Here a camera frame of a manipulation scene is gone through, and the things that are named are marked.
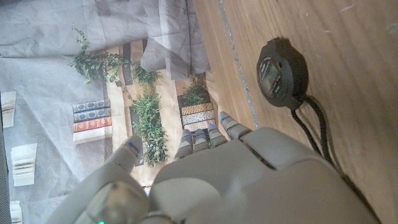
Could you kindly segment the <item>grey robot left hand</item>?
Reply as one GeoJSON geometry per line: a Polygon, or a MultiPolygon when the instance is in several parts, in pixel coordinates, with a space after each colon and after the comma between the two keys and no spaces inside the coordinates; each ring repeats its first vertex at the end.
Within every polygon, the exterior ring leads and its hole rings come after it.
{"type": "Polygon", "coordinates": [[[49,223],[378,223],[360,191],[326,159],[272,129],[220,113],[224,131],[184,131],[149,192],[131,177],[126,139],[48,218],[49,223]]]}

